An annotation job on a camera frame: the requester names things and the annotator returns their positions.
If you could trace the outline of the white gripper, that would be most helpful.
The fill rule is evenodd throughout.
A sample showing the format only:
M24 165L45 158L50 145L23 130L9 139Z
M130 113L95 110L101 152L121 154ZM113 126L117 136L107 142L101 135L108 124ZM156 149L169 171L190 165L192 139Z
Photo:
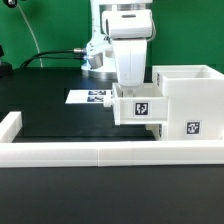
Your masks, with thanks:
M138 88L144 82L147 41L113 40L117 79L122 88Z

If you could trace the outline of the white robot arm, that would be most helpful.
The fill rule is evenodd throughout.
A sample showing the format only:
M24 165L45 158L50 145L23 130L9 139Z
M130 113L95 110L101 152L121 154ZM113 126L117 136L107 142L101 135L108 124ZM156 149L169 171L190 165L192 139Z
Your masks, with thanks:
M86 45L85 75L116 78L123 89L144 82L147 44L156 36L153 0L90 0L92 37Z

